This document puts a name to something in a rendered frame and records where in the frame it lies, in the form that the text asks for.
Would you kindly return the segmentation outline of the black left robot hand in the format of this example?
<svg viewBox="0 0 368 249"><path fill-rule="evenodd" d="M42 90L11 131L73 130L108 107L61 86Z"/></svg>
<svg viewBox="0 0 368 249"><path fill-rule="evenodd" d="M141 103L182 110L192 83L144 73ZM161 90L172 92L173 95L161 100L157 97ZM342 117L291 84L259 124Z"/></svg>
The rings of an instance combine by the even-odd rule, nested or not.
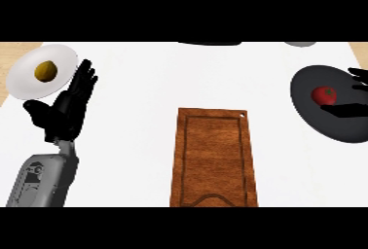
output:
<svg viewBox="0 0 368 249"><path fill-rule="evenodd" d="M39 100L28 100L24 108L30 114L33 124L45 130L45 141L74 141L79 137L86 105L98 82L92 62L86 59L76 72L71 84L49 106Z"/></svg>

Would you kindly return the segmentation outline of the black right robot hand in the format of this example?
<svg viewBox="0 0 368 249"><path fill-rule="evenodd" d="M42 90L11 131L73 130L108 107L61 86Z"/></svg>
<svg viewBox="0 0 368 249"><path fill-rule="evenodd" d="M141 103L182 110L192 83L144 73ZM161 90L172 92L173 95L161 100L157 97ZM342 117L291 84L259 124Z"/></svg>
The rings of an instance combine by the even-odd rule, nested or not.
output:
<svg viewBox="0 0 368 249"><path fill-rule="evenodd" d="M368 70L349 68L348 72L352 74L352 79L359 82L359 85L354 85L352 88L368 93ZM368 117L368 104L322 105L321 109L339 118Z"/></svg>

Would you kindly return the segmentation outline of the dark grey round pan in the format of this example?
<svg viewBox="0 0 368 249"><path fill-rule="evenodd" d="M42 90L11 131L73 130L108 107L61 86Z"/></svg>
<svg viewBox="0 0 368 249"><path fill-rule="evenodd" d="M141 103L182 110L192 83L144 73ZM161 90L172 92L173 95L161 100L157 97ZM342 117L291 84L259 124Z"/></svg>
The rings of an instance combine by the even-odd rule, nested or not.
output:
<svg viewBox="0 0 368 249"><path fill-rule="evenodd" d="M349 73L327 65L302 68L290 82L290 97L299 116L321 134L345 143L368 141L368 117L336 117L314 101L312 91L321 87L333 88L337 91L337 105L368 105L368 92L354 89L354 85L358 85L358 82Z"/></svg>

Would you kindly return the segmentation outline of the red tomato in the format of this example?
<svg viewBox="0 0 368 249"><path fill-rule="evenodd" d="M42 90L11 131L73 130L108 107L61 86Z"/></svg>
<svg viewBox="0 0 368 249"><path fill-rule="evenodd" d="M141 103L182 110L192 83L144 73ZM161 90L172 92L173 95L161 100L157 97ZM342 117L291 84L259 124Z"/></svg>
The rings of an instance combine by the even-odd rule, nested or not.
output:
<svg viewBox="0 0 368 249"><path fill-rule="evenodd" d="M337 102L337 91L331 87L318 87L312 90L311 97L318 105L334 105Z"/></svg>

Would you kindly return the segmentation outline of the brown wooden cutting board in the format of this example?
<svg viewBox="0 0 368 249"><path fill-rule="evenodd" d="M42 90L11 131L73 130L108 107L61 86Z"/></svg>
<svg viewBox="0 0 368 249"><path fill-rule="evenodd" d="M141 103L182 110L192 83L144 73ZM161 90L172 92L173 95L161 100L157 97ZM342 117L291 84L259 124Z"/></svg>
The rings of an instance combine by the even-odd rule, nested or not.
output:
<svg viewBox="0 0 368 249"><path fill-rule="evenodd" d="M179 109L170 206L259 206L246 111Z"/></svg>

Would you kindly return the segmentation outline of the white round plate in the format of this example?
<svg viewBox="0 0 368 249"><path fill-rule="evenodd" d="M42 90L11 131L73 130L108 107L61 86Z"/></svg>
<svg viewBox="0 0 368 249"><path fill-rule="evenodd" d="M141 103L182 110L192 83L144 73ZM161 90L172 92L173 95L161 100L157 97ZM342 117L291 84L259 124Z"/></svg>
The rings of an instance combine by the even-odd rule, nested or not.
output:
<svg viewBox="0 0 368 249"><path fill-rule="evenodd" d="M39 99L65 85L79 66L76 51L65 45L48 45L17 61L6 78L6 88L22 100Z"/></svg>

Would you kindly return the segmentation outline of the grey round object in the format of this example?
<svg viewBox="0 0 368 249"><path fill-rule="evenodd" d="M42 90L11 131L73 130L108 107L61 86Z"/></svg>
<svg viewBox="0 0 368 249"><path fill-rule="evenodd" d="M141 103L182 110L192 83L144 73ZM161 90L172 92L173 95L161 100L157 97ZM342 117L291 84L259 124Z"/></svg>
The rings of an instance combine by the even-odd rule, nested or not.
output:
<svg viewBox="0 0 368 249"><path fill-rule="evenodd" d="M286 42L286 43L299 48L311 47L312 45L317 44L317 42Z"/></svg>

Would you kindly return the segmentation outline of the black flat object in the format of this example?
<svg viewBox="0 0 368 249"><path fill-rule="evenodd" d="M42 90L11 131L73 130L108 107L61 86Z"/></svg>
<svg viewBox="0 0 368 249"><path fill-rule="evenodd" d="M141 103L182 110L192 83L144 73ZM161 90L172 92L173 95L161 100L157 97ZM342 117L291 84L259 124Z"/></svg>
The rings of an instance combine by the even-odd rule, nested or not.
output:
<svg viewBox="0 0 368 249"><path fill-rule="evenodd" d="M195 45L195 46L237 46L241 44L241 42L179 42L182 44Z"/></svg>

